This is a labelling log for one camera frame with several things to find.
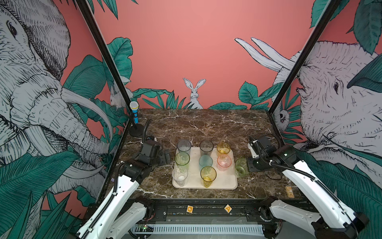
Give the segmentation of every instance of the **white tray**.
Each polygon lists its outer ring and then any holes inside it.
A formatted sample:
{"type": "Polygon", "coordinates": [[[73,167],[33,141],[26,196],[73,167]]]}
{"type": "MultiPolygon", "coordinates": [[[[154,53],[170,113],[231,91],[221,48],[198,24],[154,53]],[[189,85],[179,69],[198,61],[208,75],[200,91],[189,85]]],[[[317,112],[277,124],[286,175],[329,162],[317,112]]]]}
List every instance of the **white tray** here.
{"type": "Polygon", "coordinates": [[[211,153],[211,158],[214,163],[212,167],[216,170],[216,179],[212,182],[211,186],[204,187],[202,178],[200,176],[199,168],[199,158],[200,149],[199,147],[191,147],[190,152],[190,162],[188,169],[188,177],[186,178],[186,183],[184,186],[179,186],[179,184],[173,179],[172,185],[179,189],[235,189],[238,186],[238,180],[235,176],[235,161],[233,159],[232,150],[228,153],[228,156],[232,159],[231,166],[228,167],[226,171],[220,171],[217,168],[217,149],[214,148],[211,153]]]}

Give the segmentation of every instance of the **rabbit drawing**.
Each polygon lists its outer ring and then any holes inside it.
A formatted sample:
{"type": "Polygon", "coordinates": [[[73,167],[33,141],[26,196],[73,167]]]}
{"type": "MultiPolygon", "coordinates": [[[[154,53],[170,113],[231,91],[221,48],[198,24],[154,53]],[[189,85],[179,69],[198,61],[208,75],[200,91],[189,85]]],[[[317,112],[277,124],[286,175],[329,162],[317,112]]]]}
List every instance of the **rabbit drawing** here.
{"type": "Polygon", "coordinates": [[[199,101],[197,100],[199,98],[199,94],[197,93],[197,89],[199,87],[201,87],[204,83],[206,83],[206,80],[201,79],[200,81],[198,81],[195,88],[192,85],[191,81],[189,81],[186,78],[183,78],[183,80],[185,81],[186,86],[191,89],[191,97],[190,97],[191,104],[190,105],[194,104],[191,107],[191,109],[203,109],[203,107],[199,104],[199,101]]]}

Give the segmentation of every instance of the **clear cup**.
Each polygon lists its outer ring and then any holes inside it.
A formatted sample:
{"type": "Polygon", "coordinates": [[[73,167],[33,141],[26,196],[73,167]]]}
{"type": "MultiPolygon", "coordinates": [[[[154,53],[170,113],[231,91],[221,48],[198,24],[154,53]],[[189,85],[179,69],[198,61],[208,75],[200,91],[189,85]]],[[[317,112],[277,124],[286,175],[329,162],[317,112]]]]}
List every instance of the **clear cup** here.
{"type": "Polygon", "coordinates": [[[203,185],[209,187],[216,179],[216,170],[211,166],[206,166],[200,171],[200,176],[202,177],[203,185]]]}
{"type": "Polygon", "coordinates": [[[172,178],[181,187],[185,185],[187,176],[188,171],[181,167],[174,167],[174,169],[172,170],[172,178]]]}
{"type": "Polygon", "coordinates": [[[216,146],[218,156],[221,154],[227,154],[231,151],[231,146],[226,142],[220,142],[216,146]]]}
{"type": "Polygon", "coordinates": [[[177,146],[179,152],[186,152],[190,154],[192,145],[189,140],[180,140],[177,146]]]}
{"type": "Polygon", "coordinates": [[[200,158],[199,158],[199,168],[200,170],[202,170],[202,168],[206,167],[206,166],[212,166],[212,163],[214,161],[212,160],[212,158],[208,155],[202,155],[200,158]]]}
{"type": "Polygon", "coordinates": [[[190,162],[190,155],[186,152],[179,152],[175,155],[175,164],[178,167],[188,169],[190,162]]]}
{"type": "Polygon", "coordinates": [[[217,157],[217,168],[220,171],[226,171],[232,164],[232,159],[227,154],[221,154],[217,157]]]}
{"type": "Polygon", "coordinates": [[[238,178],[245,177],[249,174],[247,167],[247,159],[240,158],[235,162],[235,175],[238,178]]]}
{"type": "Polygon", "coordinates": [[[211,156],[212,150],[214,149],[214,143],[209,140],[203,140],[199,144],[200,155],[211,156]]]}

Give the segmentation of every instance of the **rabbit ear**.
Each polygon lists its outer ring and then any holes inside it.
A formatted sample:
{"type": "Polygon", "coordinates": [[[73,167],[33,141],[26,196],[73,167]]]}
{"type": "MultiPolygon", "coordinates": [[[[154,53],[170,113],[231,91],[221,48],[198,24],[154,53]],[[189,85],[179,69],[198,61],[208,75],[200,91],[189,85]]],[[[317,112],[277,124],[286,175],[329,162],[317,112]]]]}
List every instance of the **rabbit ear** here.
{"type": "Polygon", "coordinates": [[[201,87],[204,83],[206,83],[206,80],[205,79],[201,79],[200,81],[198,81],[198,83],[196,84],[196,87],[195,89],[201,87]]]}
{"type": "Polygon", "coordinates": [[[183,78],[183,80],[185,81],[186,83],[186,86],[190,89],[194,89],[194,86],[192,85],[191,81],[189,81],[188,79],[186,78],[183,78]]]}

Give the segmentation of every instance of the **marble tabletop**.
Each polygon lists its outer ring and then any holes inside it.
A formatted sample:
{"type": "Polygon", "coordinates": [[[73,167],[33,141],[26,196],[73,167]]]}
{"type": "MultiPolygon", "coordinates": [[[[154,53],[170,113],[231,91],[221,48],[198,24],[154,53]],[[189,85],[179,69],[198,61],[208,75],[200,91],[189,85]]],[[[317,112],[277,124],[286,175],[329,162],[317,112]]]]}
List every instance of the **marble tabletop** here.
{"type": "MultiPolygon", "coordinates": [[[[250,173],[238,178],[238,186],[233,190],[221,189],[178,189],[172,185],[172,169],[177,142],[188,139],[197,147],[208,139],[215,147],[225,141],[230,144],[234,159],[250,156],[247,148],[248,136],[256,138],[272,133],[273,128],[265,111],[256,110],[210,110],[210,109],[140,109],[139,120],[144,124],[152,119],[147,135],[153,135],[169,149],[171,164],[154,169],[145,178],[132,198],[144,195],[148,198],[267,198],[270,195],[288,198],[285,186],[291,186],[295,198],[301,198],[299,189],[286,177],[271,180],[263,172],[250,173]]],[[[125,161],[140,148],[141,139],[128,136],[118,162],[125,161]]],[[[279,178],[273,170],[268,173],[279,178]]]]}

